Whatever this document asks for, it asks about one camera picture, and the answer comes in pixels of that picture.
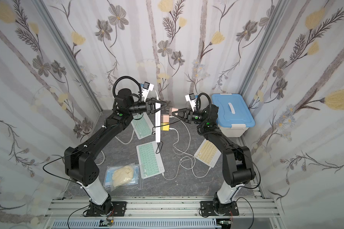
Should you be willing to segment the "white power strip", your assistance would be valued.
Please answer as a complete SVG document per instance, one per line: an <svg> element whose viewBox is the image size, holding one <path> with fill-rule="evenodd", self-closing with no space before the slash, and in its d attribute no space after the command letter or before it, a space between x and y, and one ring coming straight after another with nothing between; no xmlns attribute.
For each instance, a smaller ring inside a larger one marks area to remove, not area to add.
<svg viewBox="0 0 344 229"><path fill-rule="evenodd" d="M155 141L156 143L161 142L161 112L155 114Z"/></svg>

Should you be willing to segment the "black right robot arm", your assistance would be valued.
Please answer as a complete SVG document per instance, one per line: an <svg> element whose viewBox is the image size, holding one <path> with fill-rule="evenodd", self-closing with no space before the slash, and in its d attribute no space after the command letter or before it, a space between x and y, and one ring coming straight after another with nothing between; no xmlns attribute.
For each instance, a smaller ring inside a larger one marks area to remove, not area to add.
<svg viewBox="0 0 344 229"><path fill-rule="evenodd" d="M234 196L255 178L256 173L250 150L232 142L218 127L218 110L219 107L215 105L208 105L199 111L184 108L172 112L172 116L186 123L197 124L197 133L222 154L224 183L214 195L213 207L215 214L223 216L235 212Z"/></svg>

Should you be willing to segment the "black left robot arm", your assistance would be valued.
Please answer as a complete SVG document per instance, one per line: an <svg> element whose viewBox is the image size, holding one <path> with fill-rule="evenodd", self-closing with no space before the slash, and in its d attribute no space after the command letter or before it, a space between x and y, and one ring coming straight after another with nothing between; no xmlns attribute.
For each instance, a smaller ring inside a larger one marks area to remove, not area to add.
<svg viewBox="0 0 344 229"><path fill-rule="evenodd" d="M135 114L154 114L167 107L167 102L154 98L134 100L130 89L122 89L115 97L112 114L93 136L76 148L65 150L65 172L79 184L90 198L88 216L108 216L113 210L111 196L99 180L95 160L103 148L125 130Z"/></svg>

